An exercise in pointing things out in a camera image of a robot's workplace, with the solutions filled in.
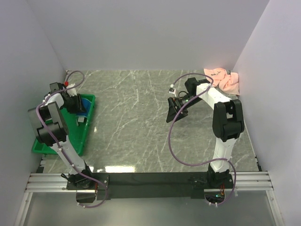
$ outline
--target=metal frame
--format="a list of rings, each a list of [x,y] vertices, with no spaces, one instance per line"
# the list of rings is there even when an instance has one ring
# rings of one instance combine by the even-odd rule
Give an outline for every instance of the metal frame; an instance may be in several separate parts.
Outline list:
[[[26,193],[34,192],[69,192],[69,193],[94,193],[95,190],[66,190],[67,181],[60,173],[32,173],[29,177]],[[271,183],[268,172],[237,172],[237,191],[271,191]],[[219,189],[205,189],[205,192],[215,192]]]
[[[28,193],[25,192],[22,202],[21,202],[21,207],[19,209],[16,221],[14,224],[15,226],[23,226],[31,200],[32,200],[32,192],[28,192]]]
[[[280,211],[274,190],[267,191],[267,197],[269,199],[269,205],[271,207],[276,226],[284,226],[284,220],[282,218],[282,213]]]
[[[29,177],[15,226],[24,224],[33,193],[94,193],[95,190],[67,190],[67,181],[60,173],[32,173]],[[205,189],[204,192],[218,192],[219,189]],[[284,220],[274,194],[268,172],[237,172],[237,191],[266,191],[276,226],[284,226]]]

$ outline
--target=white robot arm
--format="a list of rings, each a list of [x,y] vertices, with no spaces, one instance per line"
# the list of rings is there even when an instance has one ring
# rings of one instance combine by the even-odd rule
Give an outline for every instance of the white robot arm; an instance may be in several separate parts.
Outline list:
[[[204,92],[210,85],[207,80],[187,79],[185,82],[186,95],[183,97],[170,97],[168,99],[169,111],[166,121],[172,121],[186,102]],[[171,89],[172,92],[170,90],[169,93],[176,93],[176,90]],[[216,143],[213,159],[230,159],[233,146],[245,128],[241,102],[238,99],[232,100],[211,87],[207,92],[200,95],[199,98],[188,104],[177,120],[186,117],[188,115],[187,108],[202,99],[214,110],[213,131],[216,136]],[[229,164],[226,161],[214,161],[210,163],[209,171],[212,171],[212,173],[227,174],[229,172]]]
[[[61,83],[52,83],[50,84],[50,93],[65,88],[67,87]],[[51,96],[42,107],[39,108],[39,113],[42,120],[55,135],[60,147],[41,124],[41,121],[36,114],[36,108],[28,110],[28,114],[37,140],[41,144],[45,144],[57,152],[65,165],[68,167],[68,177],[64,174],[62,174],[62,177],[67,179],[78,189],[88,189],[93,186],[94,183],[80,175],[78,172],[90,177],[90,168],[86,165],[85,161],[78,156],[74,147],[72,146],[68,137],[69,130],[67,124],[60,111],[61,108],[66,108],[69,113],[86,112],[86,109],[82,104],[80,94],[76,94],[74,92],[75,91],[73,91],[71,95],[70,92],[67,91],[56,93]]]
[[[197,86],[197,92],[196,95],[202,93],[205,91],[210,84],[203,83]],[[214,109],[214,105],[218,102],[226,103],[229,102],[231,99],[217,91],[215,88],[211,87],[208,92],[204,93],[203,95],[200,95],[201,99],[203,99],[209,106]],[[225,142],[222,141],[221,138],[216,138],[215,143],[215,150],[213,158],[225,158],[230,159],[232,154],[233,146],[236,142],[235,138],[228,139]],[[211,164],[212,169],[214,172],[225,172],[229,169],[229,164],[226,161],[214,161]]]

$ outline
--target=green tray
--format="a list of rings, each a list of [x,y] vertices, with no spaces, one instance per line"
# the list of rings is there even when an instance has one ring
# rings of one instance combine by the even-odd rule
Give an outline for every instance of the green tray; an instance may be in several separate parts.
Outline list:
[[[75,114],[69,114],[66,109],[61,110],[69,129],[69,140],[79,156],[82,156],[84,152],[84,146],[88,134],[88,128],[91,123],[92,112],[94,110],[94,105],[95,105],[94,95],[81,94],[81,97],[91,101],[91,107],[88,116],[86,118],[86,122],[84,123],[79,122],[79,126],[77,126],[76,124],[77,116]],[[37,139],[34,141],[34,144],[32,146],[32,151],[41,154],[57,154],[50,147],[46,146],[45,144],[41,144]]]

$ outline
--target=marble surface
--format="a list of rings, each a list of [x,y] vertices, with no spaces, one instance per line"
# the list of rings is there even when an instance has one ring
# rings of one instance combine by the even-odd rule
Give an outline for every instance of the marble surface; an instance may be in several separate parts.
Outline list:
[[[78,92],[96,96],[94,117],[83,159],[93,172],[179,172],[207,171],[208,165],[188,167],[170,154],[166,123],[168,89],[183,73],[202,71],[84,71],[86,80]],[[74,75],[70,82],[78,82]],[[182,78],[178,90],[186,90]],[[212,159],[215,136],[213,111],[204,101],[188,109],[172,131],[171,145],[176,156],[189,163]],[[247,131],[241,134],[232,152],[238,171],[257,171]],[[44,173],[66,172],[58,156],[48,155]]]

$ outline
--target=white backdrop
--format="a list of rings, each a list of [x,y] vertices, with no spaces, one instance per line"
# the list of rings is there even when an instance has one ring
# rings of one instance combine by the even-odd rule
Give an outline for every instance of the white backdrop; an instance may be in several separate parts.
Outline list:
[[[30,172],[34,133],[27,110],[41,102],[64,70],[24,0],[0,1],[0,219],[14,225]]]
[[[269,0],[28,0],[65,69],[233,69]]]
[[[271,0],[235,70],[250,137],[286,225],[300,225],[301,2]]]

